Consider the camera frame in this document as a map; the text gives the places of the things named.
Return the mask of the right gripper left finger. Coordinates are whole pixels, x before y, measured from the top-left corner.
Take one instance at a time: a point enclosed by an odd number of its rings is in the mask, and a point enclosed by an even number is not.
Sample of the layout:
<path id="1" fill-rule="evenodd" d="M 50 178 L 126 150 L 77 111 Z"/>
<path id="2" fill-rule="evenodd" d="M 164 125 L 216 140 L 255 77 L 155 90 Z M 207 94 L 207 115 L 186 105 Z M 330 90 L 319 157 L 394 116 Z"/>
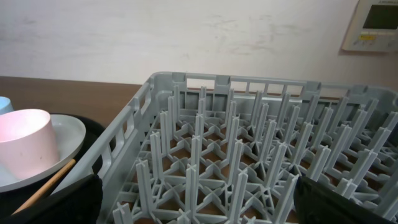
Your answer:
<path id="1" fill-rule="evenodd" d="M 98 175 L 88 175 L 14 215 L 2 217 L 1 224 L 96 223 L 102 186 Z"/>

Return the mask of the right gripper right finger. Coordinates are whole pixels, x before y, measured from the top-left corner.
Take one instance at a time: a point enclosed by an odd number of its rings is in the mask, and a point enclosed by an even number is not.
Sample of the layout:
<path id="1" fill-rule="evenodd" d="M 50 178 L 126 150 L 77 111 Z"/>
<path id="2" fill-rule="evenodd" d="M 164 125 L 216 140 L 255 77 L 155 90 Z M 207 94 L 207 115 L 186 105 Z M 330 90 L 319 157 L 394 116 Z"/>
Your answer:
<path id="1" fill-rule="evenodd" d="M 297 180 L 294 206 L 299 224 L 392 224 L 306 176 Z"/>

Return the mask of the wooden chopstick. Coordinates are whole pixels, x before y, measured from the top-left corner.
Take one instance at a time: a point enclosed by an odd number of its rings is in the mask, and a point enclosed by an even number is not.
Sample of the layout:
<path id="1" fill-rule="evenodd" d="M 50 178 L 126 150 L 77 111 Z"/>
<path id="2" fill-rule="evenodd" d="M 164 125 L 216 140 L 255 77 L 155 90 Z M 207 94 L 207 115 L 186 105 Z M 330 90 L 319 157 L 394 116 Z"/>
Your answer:
<path id="1" fill-rule="evenodd" d="M 22 210 L 32 206 L 40 198 L 42 198 L 60 179 L 65 177 L 69 171 L 76 164 L 76 160 L 72 159 L 65 164 L 53 177 L 51 177 L 41 188 L 36 191 L 28 200 L 26 200 L 14 213 L 21 212 Z"/>

